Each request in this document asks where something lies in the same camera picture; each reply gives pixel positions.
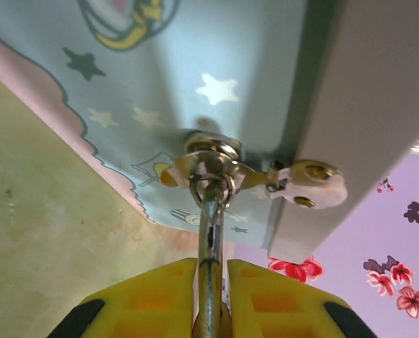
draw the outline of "yellow plastic tool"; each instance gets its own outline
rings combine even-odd
[[[49,338],[204,338],[193,328],[196,258],[88,296]],[[232,320],[220,338],[376,337],[339,297],[244,261],[228,261]]]

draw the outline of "star pattern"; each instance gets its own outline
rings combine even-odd
[[[241,227],[232,227],[231,230],[234,230],[235,232],[240,232],[242,234],[248,234],[249,231],[247,229],[242,229]]]
[[[237,215],[236,213],[227,213],[229,218],[232,218],[236,222],[248,222],[249,219],[246,216]]]
[[[95,55],[92,53],[76,54],[68,48],[62,48],[65,54],[70,58],[67,67],[77,70],[87,81],[92,79],[93,75],[106,76],[106,74],[95,66]]]
[[[159,127],[165,127],[165,125],[161,121],[161,114],[156,111],[143,111],[140,108],[134,107],[134,112],[136,115],[134,115],[132,118],[139,121],[145,127],[150,128],[153,125],[157,125]]]
[[[117,122],[115,122],[112,119],[111,113],[107,113],[107,112],[100,113],[98,111],[95,111],[92,108],[89,108],[88,110],[92,114],[92,116],[90,116],[90,120],[98,122],[103,128],[107,128],[110,125],[115,125],[115,126],[119,125]]]
[[[215,106],[221,101],[239,101],[239,97],[233,92],[234,87],[237,86],[235,79],[218,81],[209,74],[203,74],[201,78],[205,86],[197,88],[196,92],[206,96],[209,99],[209,104]]]
[[[258,199],[266,199],[267,195],[265,194],[264,188],[257,187],[253,192],[253,195],[256,195]]]

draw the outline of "metal bracket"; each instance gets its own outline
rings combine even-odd
[[[340,205],[347,198],[344,176],[336,167],[318,161],[285,165],[272,161],[268,173],[241,162],[241,144],[235,139],[206,132],[193,132],[185,141],[183,157],[161,173],[168,187],[190,188],[197,205],[209,182],[224,182],[226,207],[241,190],[263,185],[271,199],[283,197],[307,208]]]

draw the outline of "floral wallpaper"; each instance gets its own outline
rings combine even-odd
[[[408,155],[302,264],[238,244],[234,258],[347,301],[380,338],[419,338],[419,155]]]

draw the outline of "purple wall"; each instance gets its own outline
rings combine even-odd
[[[388,178],[389,185],[384,182],[381,193],[372,191],[316,250],[313,257],[323,266],[324,273],[307,283],[345,299],[380,338],[419,338],[419,314],[412,318],[405,309],[397,308],[399,290],[408,283],[393,284],[388,278],[392,276],[390,271],[383,271],[388,276],[382,277],[384,284],[391,293],[394,290],[395,295],[386,292],[380,296],[377,293],[380,288],[367,283],[370,271],[363,267],[364,262],[373,259],[379,263],[376,270],[380,270],[379,265],[391,256],[414,272],[412,288],[419,292],[418,205],[408,213],[409,218],[415,218],[412,223],[404,217],[409,204],[419,203],[419,156],[405,158]],[[263,267],[270,262],[265,250],[245,245],[237,245],[234,258]]]

